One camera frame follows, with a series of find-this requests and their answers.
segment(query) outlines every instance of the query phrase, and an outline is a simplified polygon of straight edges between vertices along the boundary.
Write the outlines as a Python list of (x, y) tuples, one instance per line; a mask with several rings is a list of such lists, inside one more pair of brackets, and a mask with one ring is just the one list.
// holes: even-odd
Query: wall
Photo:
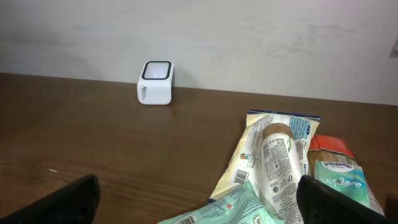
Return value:
[(396, 0), (2, 0), (0, 72), (398, 105)]

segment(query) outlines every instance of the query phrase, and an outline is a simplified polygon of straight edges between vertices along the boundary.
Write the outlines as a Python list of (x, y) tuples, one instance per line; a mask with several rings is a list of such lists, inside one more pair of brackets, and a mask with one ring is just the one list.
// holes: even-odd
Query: wooden table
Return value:
[(0, 217), (88, 173), (102, 191), (95, 223), (155, 223), (201, 207), (247, 109), (320, 115), (318, 133), (348, 142), (383, 208), (398, 196), (396, 106), (192, 88), (147, 106), (135, 84), (9, 74), (0, 105)]

